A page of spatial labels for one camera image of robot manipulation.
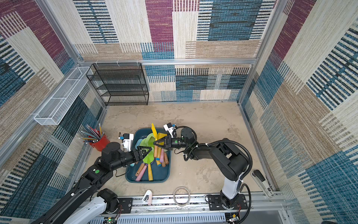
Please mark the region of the yellow shovel wooden handle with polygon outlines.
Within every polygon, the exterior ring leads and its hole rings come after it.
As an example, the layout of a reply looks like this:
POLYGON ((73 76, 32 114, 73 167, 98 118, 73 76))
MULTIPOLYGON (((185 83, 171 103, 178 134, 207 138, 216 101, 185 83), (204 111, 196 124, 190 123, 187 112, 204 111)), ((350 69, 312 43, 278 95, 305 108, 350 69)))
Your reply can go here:
POLYGON ((157 140, 158 139, 158 133, 157 133, 157 130, 156 130, 155 125, 153 123, 152 123, 151 129, 152 129, 153 136, 154 136, 155 140, 157 140))

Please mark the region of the green shovel yellow handle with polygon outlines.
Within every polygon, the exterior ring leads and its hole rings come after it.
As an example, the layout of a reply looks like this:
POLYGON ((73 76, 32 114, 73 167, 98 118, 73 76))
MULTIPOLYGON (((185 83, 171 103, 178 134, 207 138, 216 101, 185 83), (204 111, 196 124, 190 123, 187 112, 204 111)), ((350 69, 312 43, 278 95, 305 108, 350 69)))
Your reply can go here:
POLYGON ((148 181, 153 181, 153 169, 151 164, 154 162, 154 154, 150 152, 144 159, 143 162, 147 165, 148 169, 148 181))

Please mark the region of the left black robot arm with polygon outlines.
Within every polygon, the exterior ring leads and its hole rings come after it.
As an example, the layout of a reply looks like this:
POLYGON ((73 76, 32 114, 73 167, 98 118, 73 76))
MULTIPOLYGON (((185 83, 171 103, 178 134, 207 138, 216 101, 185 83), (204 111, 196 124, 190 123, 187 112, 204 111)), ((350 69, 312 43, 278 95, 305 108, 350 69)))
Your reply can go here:
POLYGON ((152 149, 125 152, 118 142, 110 142, 102 150, 101 157, 82 174, 75 186, 52 208, 33 224, 84 224, 97 215, 119 211, 117 194, 109 189, 101 190, 113 177, 113 172, 144 159, 152 149))

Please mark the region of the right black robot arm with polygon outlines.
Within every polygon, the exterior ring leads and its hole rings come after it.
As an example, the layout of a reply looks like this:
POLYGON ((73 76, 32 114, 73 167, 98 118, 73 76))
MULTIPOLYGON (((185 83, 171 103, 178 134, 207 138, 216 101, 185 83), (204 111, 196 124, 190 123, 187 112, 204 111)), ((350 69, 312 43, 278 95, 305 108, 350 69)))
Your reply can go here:
POLYGON ((250 152, 240 143, 224 138, 212 143, 199 143, 196 132, 187 126, 167 130, 168 135, 153 144, 163 150, 182 148, 183 158, 188 160, 212 159, 224 175, 220 192, 222 206, 232 209, 237 204, 241 184, 253 166, 250 152))

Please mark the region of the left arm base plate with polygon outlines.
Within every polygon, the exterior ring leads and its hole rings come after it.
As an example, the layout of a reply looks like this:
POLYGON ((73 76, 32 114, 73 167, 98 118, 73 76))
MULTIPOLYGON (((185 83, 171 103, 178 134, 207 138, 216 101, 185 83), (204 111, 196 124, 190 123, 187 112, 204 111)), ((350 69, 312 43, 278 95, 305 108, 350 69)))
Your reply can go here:
POLYGON ((111 205, 110 214, 130 214, 133 198, 117 198, 114 205, 111 205))

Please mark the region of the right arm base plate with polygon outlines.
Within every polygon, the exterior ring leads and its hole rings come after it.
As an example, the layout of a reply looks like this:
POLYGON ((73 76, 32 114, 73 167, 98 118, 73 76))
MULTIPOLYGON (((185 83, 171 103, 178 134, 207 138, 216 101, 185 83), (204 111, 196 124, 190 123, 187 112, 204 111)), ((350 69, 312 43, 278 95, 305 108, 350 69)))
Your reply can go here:
POLYGON ((211 211, 248 209, 248 200, 243 194, 237 194, 233 199, 228 199, 223 194, 208 194, 205 196, 205 201, 209 204, 211 211))

